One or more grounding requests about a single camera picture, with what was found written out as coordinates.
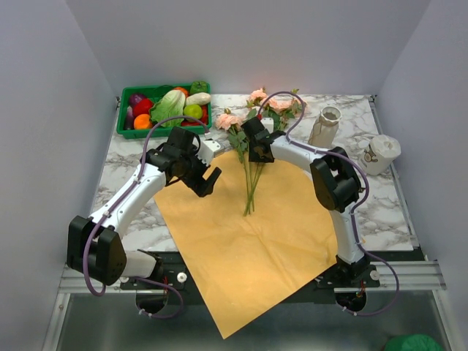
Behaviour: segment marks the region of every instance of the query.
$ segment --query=flower stem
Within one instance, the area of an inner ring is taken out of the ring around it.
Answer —
[[[252,184],[252,189],[250,190],[249,198],[247,199],[247,205],[246,205],[246,208],[245,208],[245,211],[244,211],[244,216],[246,216],[247,213],[249,213],[250,202],[254,198],[255,189],[257,188],[258,181],[260,180],[260,175],[262,174],[262,170],[263,170],[264,165],[265,165],[264,163],[257,164],[257,171],[258,172],[257,171],[255,172],[254,183]]]
[[[249,172],[250,172],[250,189],[252,189],[252,187],[254,186],[254,182],[255,182],[255,177],[257,177],[257,170],[255,170],[255,175],[254,175],[254,178],[252,178],[252,162],[249,162]],[[252,212],[255,212],[255,201],[254,201],[254,198],[252,196]]]
[[[244,166],[244,172],[246,173],[246,190],[247,190],[247,204],[249,203],[249,196],[250,196],[250,175],[249,175],[249,172],[248,172],[248,168],[249,166],[247,165],[247,161],[246,161],[246,156],[245,156],[245,153],[243,153],[239,148],[238,148],[238,152],[239,153],[242,153],[242,159],[243,159],[243,162],[242,162],[242,165]],[[250,206],[246,209],[246,211],[244,211],[244,216],[247,215],[247,212],[250,214]]]

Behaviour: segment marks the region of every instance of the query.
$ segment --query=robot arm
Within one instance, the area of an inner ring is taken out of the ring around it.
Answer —
[[[337,157],[322,156],[294,146],[287,141],[284,133],[270,133],[271,128],[268,127],[267,121],[260,122],[257,118],[242,125],[249,139],[249,160],[274,162],[280,159],[311,173],[317,199],[330,211],[338,243],[338,260],[347,265],[360,262],[364,253],[353,234],[350,207],[359,199],[361,182],[352,166]],[[342,148],[332,151],[347,157]]]
[[[197,138],[198,148],[193,145],[194,138]],[[87,219],[76,216],[71,221],[67,265],[83,272],[86,241],[99,219],[104,216],[97,240],[90,246],[89,276],[106,285],[131,276],[157,280],[162,264],[158,256],[143,251],[125,251],[121,243],[123,235],[143,206],[158,191],[171,185],[173,178],[183,181],[199,197],[211,194],[221,170],[216,167],[206,180],[203,176],[213,158],[223,151],[224,148],[216,141],[201,140],[185,129],[173,128],[166,143],[146,153],[141,178],[137,178],[142,167],[140,164],[127,183],[102,208]]]
[[[243,126],[249,139],[251,162],[274,162],[275,159],[297,165],[312,174],[317,199],[330,211],[338,241],[337,261],[346,268],[350,279],[359,276],[369,265],[353,236],[349,206],[358,200],[361,187],[355,171],[346,162],[332,156],[320,156],[291,145],[280,132],[270,132],[257,118]],[[126,252],[121,237],[141,208],[161,189],[172,184],[172,179],[183,181],[198,196],[213,191],[221,170],[215,168],[208,179],[203,175],[212,159],[223,152],[217,142],[200,140],[199,148],[193,145],[195,135],[182,128],[173,128],[166,143],[149,150],[145,157],[143,176],[125,199],[115,203],[128,192],[130,184],[140,172],[138,166],[132,178],[101,209],[89,218],[75,217],[69,226],[67,265],[83,272],[83,248],[98,220],[107,218],[98,229],[97,240],[92,242],[88,256],[89,276],[106,285],[119,278],[139,276],[159,281],[162,277],[162,260],[157,254],[143,251]],[[335,153],[344,150],[335,148]],[[115,207],[109,214],[109,208]]]

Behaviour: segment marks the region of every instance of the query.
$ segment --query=plastic basket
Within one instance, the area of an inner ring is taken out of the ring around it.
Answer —
[[[167,92],[174,89],[176,86],[190,90],[191,83],[178,84],[174,86],[130,86],[122,91],[120,112],[117,120],[117,133],[122,135],[125,139],[140,139],[146,137],[150,129],[132,129],[124,130],[125,115],[127,114],[127,108],[129,107],[129,98],[133,93],[141,93],[146,95],[152,102],[158,102]],[[208,84],[208,93],[210,93],[210,85]],[[208,107],[208,128],[211,127],[211,104]],[[195,134],[203,134],[205,132],[202,126],[186,126],[182,127],[194,132]],[[157,128],[151,137],[167,137],[170,134],[170,128],[160,127]]]

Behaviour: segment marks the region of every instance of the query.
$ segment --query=white cup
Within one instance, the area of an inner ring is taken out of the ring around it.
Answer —
[[[371,176],[385,171],[390,163],[401,154],[401,146],[397,139],[387,135],[373,137],[371,142],[359,156],[361,168]]]

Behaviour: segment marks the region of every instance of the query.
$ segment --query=brown paper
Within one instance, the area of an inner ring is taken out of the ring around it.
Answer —
[[[199,198],[179,182],[155,200],[225,339],[332,266],[336,237],[299,168],[267,164],[255,212],[244,217],[246,181],[237,153],[212,166],[222,170],[212,195]]]

